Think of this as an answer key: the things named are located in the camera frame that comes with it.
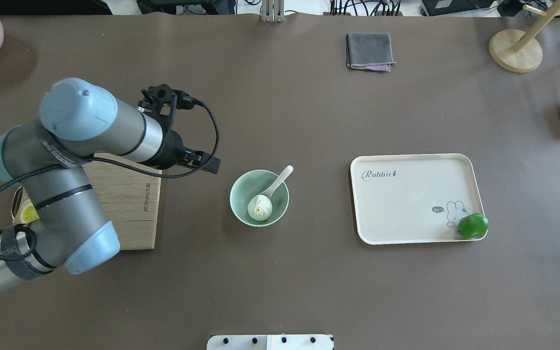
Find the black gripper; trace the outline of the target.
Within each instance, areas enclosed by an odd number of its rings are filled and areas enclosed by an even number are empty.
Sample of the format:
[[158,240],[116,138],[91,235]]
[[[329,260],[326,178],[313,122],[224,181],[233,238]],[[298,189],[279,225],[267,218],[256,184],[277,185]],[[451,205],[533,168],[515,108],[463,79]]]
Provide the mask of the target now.
[[141,164],[160,170],[178,165],[193,171],[217,175],[221,160],[204,151],[185,147],[180,134],[173,130],[176,109],[193,109],[194,98],[167,85],[151,86],[142,89],[141,93],[143,99],[138,106],[147,110],[146,115],[158,122],[162,135],[158,150]]

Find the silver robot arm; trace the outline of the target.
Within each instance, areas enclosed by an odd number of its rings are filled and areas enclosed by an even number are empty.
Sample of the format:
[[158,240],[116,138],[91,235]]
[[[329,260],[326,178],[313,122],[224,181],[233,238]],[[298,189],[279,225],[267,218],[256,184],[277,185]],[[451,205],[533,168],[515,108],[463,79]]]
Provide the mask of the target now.
[[0,229],[0,294],[62,266],[87,272],[121,249],[84,165],[106,162],[158,177],[173,166],[217,173],[220,160],[187,148],[173,130],[177,109],[211,109],[166,84],[142,90],[137,107],[76,77],[53,84],[38,118],[0,136],[0,193],[20,185],[38,219]]

